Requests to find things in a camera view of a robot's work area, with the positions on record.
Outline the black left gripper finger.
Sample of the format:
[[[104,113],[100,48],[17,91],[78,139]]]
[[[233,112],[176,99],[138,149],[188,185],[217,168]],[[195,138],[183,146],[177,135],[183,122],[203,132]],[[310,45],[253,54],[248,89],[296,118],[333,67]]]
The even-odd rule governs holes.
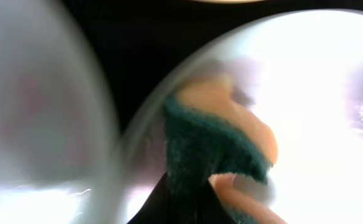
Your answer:
[[[180,199],[171,194],[164,174],[127,224],[234,224],[234,220],[209,182],[193,195]]]

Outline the green yellow sponge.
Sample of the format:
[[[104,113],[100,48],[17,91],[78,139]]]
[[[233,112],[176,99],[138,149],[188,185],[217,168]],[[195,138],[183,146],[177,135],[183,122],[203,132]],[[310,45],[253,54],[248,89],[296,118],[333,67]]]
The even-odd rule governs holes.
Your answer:
[[[271,209],[233,186],[239,174],[266,183],[278,158],[273,131],[233,91],[228,76],[197,78],[165,100],[168,187],[186,199],[209,182],[234,223],[281,223]]]

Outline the mint plate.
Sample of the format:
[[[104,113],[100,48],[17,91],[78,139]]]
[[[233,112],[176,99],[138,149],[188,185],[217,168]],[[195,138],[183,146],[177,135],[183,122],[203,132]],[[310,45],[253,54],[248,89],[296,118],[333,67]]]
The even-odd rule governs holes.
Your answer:
[[[164,78],[125,133],[129,173],[116,222],[137,213],[164,173],[164,98],[207,63],[232,71],[278,141],[268,184],[239,176],[236,188],[288,223],[363,223],[363,11],[347,9],[250,22]]]
[[[57,1],[0,0],[0,223],[112,223],[112,105]]]

